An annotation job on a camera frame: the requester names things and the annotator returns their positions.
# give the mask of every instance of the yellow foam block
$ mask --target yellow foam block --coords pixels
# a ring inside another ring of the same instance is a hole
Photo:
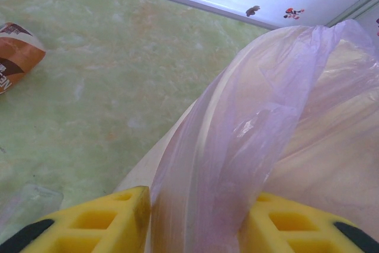
[[[54,224],[22,253],[142,253],[150,220],[149,188],[131,188],[43,219]]]
[[[350,221],[262,193],[239,232],[241,253],[362,253],[333,223]]]

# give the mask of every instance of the brown and white wrapper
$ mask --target brown and white wrapper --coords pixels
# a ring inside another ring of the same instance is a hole
[[[40,41],[14,23],[0,25],[0,94],[9,90],[45,56]]]

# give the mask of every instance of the plastic bag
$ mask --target plastic bag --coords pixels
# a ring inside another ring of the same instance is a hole
[[[323,140],[376,111],[375,97],[365,97],[374,103],[367,110],[349,108],[359,104],[358,95],[378,87],[378,68],[371,40],[353,20],[332,28],[282,28],[245,47],[118,187],[150,185],[156,171],[152,252],[239,252],[240,225],[297,125],[285,159],[266,186],[307,202],[302,199],[307,187],[294,184],[288,173],[303,167],[297,183],[306,180],[301,175],[307,175],[308,161],[317,164],[321,153],[327,155]],[[343,148],[345,142],[335,139],[329,149],[336,142]],[[312,146],[319,151],[301,161]],[[350,156],[350,161],[358,159]],[[327,172],[333,171],[339,171],[338,163]],[[313,176],[311,183],[317,185],[322,174],[313,171]],[[287,184],[280,184],[283,179]],[[378,178],[370,185],[377,189]],[[343,183],[323,186],[330,197]]]

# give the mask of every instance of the green marble floor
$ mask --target green marble floor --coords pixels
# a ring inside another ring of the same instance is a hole
[[[111,193],[266,30],[165,0],[0,0],[45,59],[0,95],[0,206],[25,183],[68,207]]]

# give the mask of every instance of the floor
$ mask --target floor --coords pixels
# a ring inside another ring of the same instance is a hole
[[[164,0],[0,0],[47,55],[0,96],[0,207],[27,183],[69,207],[111,193],[267,31]]]

